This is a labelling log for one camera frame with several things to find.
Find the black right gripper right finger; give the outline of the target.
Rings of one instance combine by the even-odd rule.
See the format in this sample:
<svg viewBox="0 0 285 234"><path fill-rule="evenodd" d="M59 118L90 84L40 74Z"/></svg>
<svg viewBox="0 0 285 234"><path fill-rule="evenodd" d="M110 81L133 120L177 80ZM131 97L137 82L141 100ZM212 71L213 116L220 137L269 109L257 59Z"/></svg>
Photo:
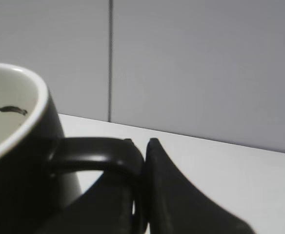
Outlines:
<svg viewBox="0 0 285 234"><path fill-rule="evenodd" d="M157 138L146 149L149 224L152 234L252 234L253 229L197 189Z"/></svg>

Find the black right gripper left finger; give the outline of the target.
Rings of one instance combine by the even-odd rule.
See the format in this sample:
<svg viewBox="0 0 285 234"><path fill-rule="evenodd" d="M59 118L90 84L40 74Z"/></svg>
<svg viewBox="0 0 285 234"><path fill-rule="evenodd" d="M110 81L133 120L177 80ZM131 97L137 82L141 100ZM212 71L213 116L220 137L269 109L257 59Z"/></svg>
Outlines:
<svg viewBox="0 0 285 234"><path fill-rule="evenodd" d="M38 234L133 234L136 215L136 146L130 139L64 138L48 158L50 175L103 174L82 195L51 215Z"/></svg>

